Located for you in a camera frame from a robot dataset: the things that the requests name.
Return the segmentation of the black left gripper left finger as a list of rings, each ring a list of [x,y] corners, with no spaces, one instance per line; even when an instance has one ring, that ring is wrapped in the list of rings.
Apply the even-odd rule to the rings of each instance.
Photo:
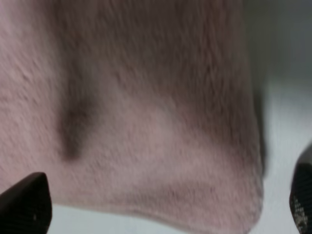
[[[45,173],[32,173],[0,194],[2,234],[46,234],[51,220],[52,201]]]

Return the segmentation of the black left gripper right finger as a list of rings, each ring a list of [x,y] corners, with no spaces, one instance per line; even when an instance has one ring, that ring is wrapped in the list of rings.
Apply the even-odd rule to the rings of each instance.
[[[293,175],[290,210],[300,234],[312,234],[312,165],[298,164]]]

